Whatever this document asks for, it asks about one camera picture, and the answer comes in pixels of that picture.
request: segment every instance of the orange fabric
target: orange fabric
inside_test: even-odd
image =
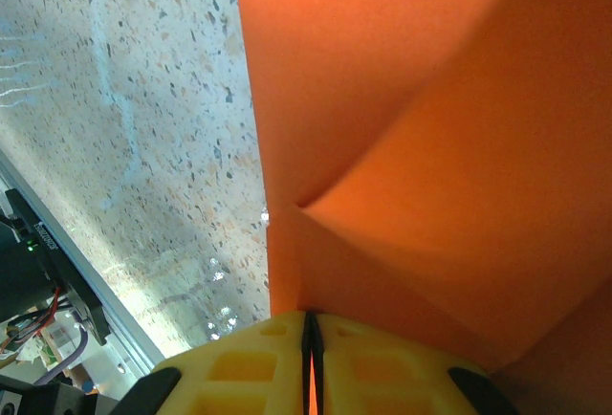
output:
[[[530,357],[581,365],[612,289],[612,0],[239,2],[273,311],[523,358],[589,404]]]

